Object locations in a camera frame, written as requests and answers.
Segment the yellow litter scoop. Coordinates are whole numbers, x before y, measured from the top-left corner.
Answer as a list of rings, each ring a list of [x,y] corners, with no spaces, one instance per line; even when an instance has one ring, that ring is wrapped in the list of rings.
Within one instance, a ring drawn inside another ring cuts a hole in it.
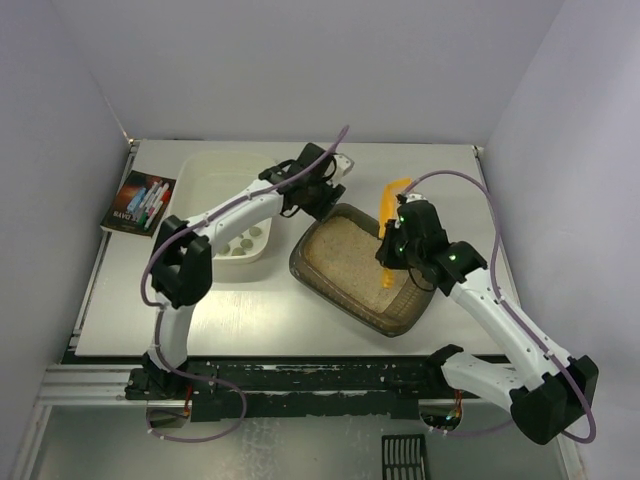
[[[382,192],[379,215],[378,215],[378,238],[382,240],[386,233],[386,223],[395,218],[396,215],[396,196],[401,193],[411,183],[410,178],[401,178],[387,184]],[[390,269],[384,267],[382,269],[381,285],[384,289],[391,289],[394,284],[394,275]]]

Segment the dark brown litter box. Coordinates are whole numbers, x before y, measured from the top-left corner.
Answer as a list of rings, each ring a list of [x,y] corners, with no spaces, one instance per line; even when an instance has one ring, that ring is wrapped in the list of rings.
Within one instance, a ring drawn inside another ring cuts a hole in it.
[[[289,270],[323,300],[386,337],[408,332],[431,303],[434,292],[420,274],[392,273],[383,286],[375,259],[379,224],[356,207],[341,203],[313,223],[289,258]]]

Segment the white plastic bin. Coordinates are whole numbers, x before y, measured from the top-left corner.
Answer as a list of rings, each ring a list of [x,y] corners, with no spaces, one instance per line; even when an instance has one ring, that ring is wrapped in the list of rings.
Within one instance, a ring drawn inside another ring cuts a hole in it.
[[[264,155],[233,151],[204,151],[191,156],[184,163],[178,176],[172,200],[166,214],[182,220],[204,213],[245,189],[258,175],[276,162]],[[251,227],[258,227],[262,235],[252,237],[249,229],[234,237],[227,244],[231,251],[241,247],[243,239],[250,239],[254,247],[244,250],[242,256],[218,254],[213,258],[214,266],[223,264],[248,264],[257,261],[263,254],[270,235],[272,221],[265,219]]]

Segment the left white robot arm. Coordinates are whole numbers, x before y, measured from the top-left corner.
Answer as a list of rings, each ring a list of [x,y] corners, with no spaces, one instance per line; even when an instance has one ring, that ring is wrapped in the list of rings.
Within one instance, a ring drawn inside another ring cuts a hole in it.
[[[220,205],[160,225],[149,263],[143,271],[143,302],[157,309],[148,369],[166,375],[187,361],[187,340],[196,304],[213,284],[213,258],[240,234],[262,221],[292,211],[316,220],[330,212],[345,192],[342,179],[354,162],[309,143],[295,159],[260,172],[255,180]]]

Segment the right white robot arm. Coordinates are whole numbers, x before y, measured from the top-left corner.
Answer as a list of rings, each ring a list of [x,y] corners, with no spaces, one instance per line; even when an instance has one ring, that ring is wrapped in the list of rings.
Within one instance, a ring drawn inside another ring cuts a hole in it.
[[[545,445],[580,418],[591,420],[599,370],[550,340],[491,282],[487,261],[469,243],[452,242],[436,208],[418,194],[399,195],[376,258],[389,270],[419,272],[470,314],[510,361],[482,361],[456,345],[435,354],[435,379],[507,411],[532,442]]]

